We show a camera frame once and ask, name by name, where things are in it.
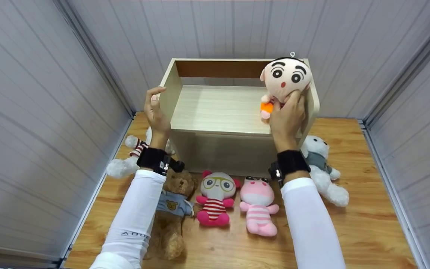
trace white teddy bear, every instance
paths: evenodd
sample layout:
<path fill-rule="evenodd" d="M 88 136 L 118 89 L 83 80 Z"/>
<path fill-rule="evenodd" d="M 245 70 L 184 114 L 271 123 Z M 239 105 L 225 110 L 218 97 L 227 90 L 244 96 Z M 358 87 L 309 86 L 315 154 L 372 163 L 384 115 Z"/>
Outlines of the white teddy bear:
<path fill-rule="evenodd" d="M 301 152 L 311 168 L 309 175 L 318 192 L 335 206 L 345 207 L 349 202 L 349 194 L 345 188 L 331 182 L 339 179 L 341 173 L 326 163 L 329 148 L 329 145 L 318 136 L 306 136 Z"/>
<path fill-rule="evenodd" d="M 138 157 L 140 156 L 142 150 L 148 147 L 150 140 L 152 139 L 152 129 L 150 127 L 147 129 L 145 135 L 147 137 L 147 142 L 144 142 L 135 136 L 128 136 L 126 138 L 125 145 L 128 148 L 132 148 L 133 151 L 129 153 L 129 157 L 125 160 L 114 159 L 109 162 L 106 168 L 106 173 L 109 176 L 115 177 L 116 179 L 121 179 L 137 172 L 137 170 L 140 168 L 137 165 Z M 167 145 L 165 145 L 165 151 L 169 155 L 175 154 L 170 141 L 167 141 Z"/>

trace hand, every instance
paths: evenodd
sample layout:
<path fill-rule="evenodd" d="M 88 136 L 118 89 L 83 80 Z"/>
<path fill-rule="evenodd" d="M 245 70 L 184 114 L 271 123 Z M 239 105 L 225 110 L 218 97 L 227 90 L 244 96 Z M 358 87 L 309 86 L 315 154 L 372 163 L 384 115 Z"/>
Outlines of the hand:
<path fill-rule="evenodd" d="M 170 121 L 160 109 L 159 93 L 165 92 L 166 87 L 155 87 L 147 91 L 145 97 L 144 112 L 147 116 L 150 127 L 152 128 L 151 148 L 165 150 L 165 145 L 169 140 Z"/>
<path fill-rule="evenodd" d="M 304 95 L 299 90 L 290 94 L 283 108 L 280 101 L 275 100 L 270 128 L 278 152 L 297 149 L 295 136 L 304 118 Z"/>

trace wooden tabletop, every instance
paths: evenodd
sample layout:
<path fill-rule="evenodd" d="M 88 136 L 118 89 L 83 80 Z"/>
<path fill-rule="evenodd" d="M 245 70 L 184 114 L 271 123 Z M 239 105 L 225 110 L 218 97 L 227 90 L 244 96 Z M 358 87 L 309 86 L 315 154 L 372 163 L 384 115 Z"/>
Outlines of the wooden tabletop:
<path fill-rule="evenodd" d="M 138 114 L 128 135 L 145 138 L 147 127 L 145 115 Z M 330 145 L 328 162 L 341 172 L 337 183 L 350 194 L 347 208 L 326 203 L 347 267 L 416 268 L 358 122 L 354 119 L 318 118 L 310 134 L 321 137 Z M 123 146 L 117 158 L 126 158 L 129 151 Z M 87 269 L 92 264 L 131 179 L 106 178 L 64 264 L 65 268 Z M 273 216 L 273 222 L 278 227 L 275 238 L 248 234 L 244 216 L 235 206 L 229 212 L 231 225 L 227 229 L 204 228 L 196 220 L 186 219 L 183 224 L 186 254 L 174 261 L 144 261 L 142 268 L 296 268 L 280 190 L 273 189 L 275 203 L 280 205 L 280 211 Z M 240 197 L 237 195 L 235 204 L 239 203 Z"/>

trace plush toy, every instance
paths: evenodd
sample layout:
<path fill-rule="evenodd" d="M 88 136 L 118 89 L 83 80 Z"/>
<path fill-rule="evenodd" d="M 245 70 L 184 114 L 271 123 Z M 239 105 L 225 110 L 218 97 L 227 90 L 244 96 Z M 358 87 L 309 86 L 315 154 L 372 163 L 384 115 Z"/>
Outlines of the plush toy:
<path fill-rule="evenodd" d="M 106 173 L 115 177 L 116 179 L 121 179 L 123 177 L 127 177 L 131 174 L 134 174 L 140 167 L 137 165 L 138 157 L 142 152 L 143 148 L 147 148 L 150 144 L 150 140 L 152 139 L 152 129 L 149 127 L 146 133 L 147 142 L 142 141 L 141 139 L 135 136 L 127 136 L 125 140 L 125 145 L 128 148 L 132 148 L 128 155 L 129 157 L 125 160 L 122 159 L 114 159 L 109 162 L 106 168 Z M 172 148 L 172 144 L 170 141 L 167 141 L 167 145 L 165 145 L 165 151 L 169 155 L 174 155 L 175 151 Z"/>
<path fill-rule="evenodd" d="M 331 182 L 339 179 L 341 173 L 326 163 L 329 145 L 318 136 L 306 136 L 301 146 L 301 152 L 311 168 L 309 175 L 316 185 L 318 192 L 335 206 L 347 206 L 349 202 L 348 191 Z"/>
<path fill-rule="evenodd" d="M 197 208 L 188 200 L 197 187 L 198 182 L 188 171 L 176 173 L 169 169 L 144 259 L 174 259 L 181 255 L 184 250 L 181 223 L 185 216 L 196 216 Z"/>
<path fill-rule="evenodd" d="M 230 217 L 226 209 L 233 207 L 231 197 L 240 187 L 240 182 L 222 172 L 204 171 L 202 177 L 200 189 L 203 196 L 197 196 L 196 201 L 203 208 L 197 214 L 197 220 L 205 226 L 228 225 Z"/>
<path fill-rule="evenodd" d="M 260 114 L 263 121 L 268 121 L 275 100 L 281 104 L 288 101 L 288 96 L 295 90 L 303 91 L 311 84 L 313 74 L 309 67 L 297 58 L 281 57 L 271 61 L 263 68 L 260 80 L 265 82 L 268 94 L 261 97 Z"/>
<path fill-rule="evenodd" d="M 240 211 L 246 212 L 246 229 L 261 236 L 275 236 L 276 226 L 271 222 L 270 214 L 276 214 L 280 207 L 270 205 L 275 199 L 268 179 L 246 177 L 240 190 Z"/>

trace open wooden crate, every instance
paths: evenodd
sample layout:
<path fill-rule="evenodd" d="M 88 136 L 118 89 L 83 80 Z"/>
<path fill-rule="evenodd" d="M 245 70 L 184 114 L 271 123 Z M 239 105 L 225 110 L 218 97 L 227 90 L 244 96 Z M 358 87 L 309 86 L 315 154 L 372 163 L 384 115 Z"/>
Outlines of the open wooden crate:
<path fill-rule="evenodd" d="M 170 140 L 189 172 L 225 172 L 268 177 L 276 149 L 268 124 L 261 122 L 265 87 L 184 85 L 181 77 L 259 78 L 273 59 L 173 58 L 162 79 L 167 87 L 161 109 L 172 124 Z M 312 82 L 306 93 L 306 118 L 297 135 L 306 138 L 320 107 Z"/>

